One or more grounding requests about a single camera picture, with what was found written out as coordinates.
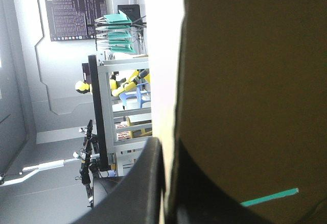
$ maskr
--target floor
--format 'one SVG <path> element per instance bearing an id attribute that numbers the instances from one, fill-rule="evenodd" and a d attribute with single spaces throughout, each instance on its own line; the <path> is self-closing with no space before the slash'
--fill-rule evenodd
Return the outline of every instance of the floor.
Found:
<path id="1" fill-rule="evenodd" d="M 83 138 L 38 144 L 34 164 L 72 158 Z M 84 186 L 75 180 L 80 162 L 39 172 L 27 181 L 0 187 L 0 223 L 66 224 L 89 211 Z"/>

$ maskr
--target teal strip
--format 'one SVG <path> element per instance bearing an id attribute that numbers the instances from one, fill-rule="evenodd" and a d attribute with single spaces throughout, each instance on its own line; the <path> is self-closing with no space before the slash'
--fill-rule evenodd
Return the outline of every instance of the teal strip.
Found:
<path id="1" fill-rule="evenodd" d="M 268 196 L 265 196 L 265 197 L 259 197 L 259 198 L 256 198 L 254 200 L 245 201 L 245 202 L 242 202 L 241 205 L 244 206 L 244 207 L 249 207 L 249 206 L 261 204 L 263 202 L 267 202 L 267 201 L 270 201 L 270 200 L 275 200 L 277 198 L 292 196 L 292 195 L 295 195 L 297 193 L 298 193 L 298 188 L 292 188 L 292 189 L 286 190 L 284 192 L 278 192 L 278 193 L 268 195 Z"/>

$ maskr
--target black equipment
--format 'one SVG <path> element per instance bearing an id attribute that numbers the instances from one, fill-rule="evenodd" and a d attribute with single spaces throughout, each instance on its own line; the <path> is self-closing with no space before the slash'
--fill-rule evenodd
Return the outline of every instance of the black equipment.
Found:
<path id="1" fill-rule="evenodd" d="M 82 158 L 82 164 L 80 168 L 81 180 L 82 184 L 86 188 L 87 198 L 90 203 L 89 207 L 91 208 L 93 208 L 94 206 L 94 189 L 90 186 L 91 179 L 88 174 L 88 170 L 90 169 L 90 171 L 92 172 L 93 178 L 100 177 L 97 160 L 91 160 L 92 146 L 96 154 L 99 151 L 98 137 L 95 134 L 92 134 L 92 130 L 93 120 L 90 119 L 87 125 L 86 135 L 84 137 L 83 150 L 80 152 L 80 156 Z"/>

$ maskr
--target gray wall panel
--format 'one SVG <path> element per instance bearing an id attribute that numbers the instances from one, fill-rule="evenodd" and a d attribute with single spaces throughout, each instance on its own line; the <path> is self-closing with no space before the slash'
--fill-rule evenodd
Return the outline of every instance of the gray wall panel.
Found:
<path id="1" fill-rule="evenodd" d="M 81 63 L 95 53 L 95 42 L 51 42 L 45 1 L 14 1 L 37 132 L 85 124 L 94 117 L 93 105 L 75 83 L 83 79 Z"/>
<path id="2" fill-rule="evenodd" d="M 9 114 L 10 116 L 0 124 L 0 172 L 6 170 L 17 150 L 25 143 L 26 130 L 25 121 L 21 109 L 20 95 L 16 74 L 13 65 L 13 56 L 9 42 L 9 33 L 5 17 L 4 5 L 6 2 L 0 0 L 0 121 Z"/>

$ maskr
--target computer monitor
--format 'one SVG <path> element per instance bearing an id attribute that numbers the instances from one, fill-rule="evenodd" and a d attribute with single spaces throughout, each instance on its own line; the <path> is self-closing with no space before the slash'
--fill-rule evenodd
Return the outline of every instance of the computer monitor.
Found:
<path id="1" fill-rule="evenodd" d="M 118 5 L 118 11 L 124 12 L 132 21 L 136 21 L 141 18 L 139 11 L 139 5 Z M 142 20 L 135 22 L 135 24 L 142 24 Z"/>

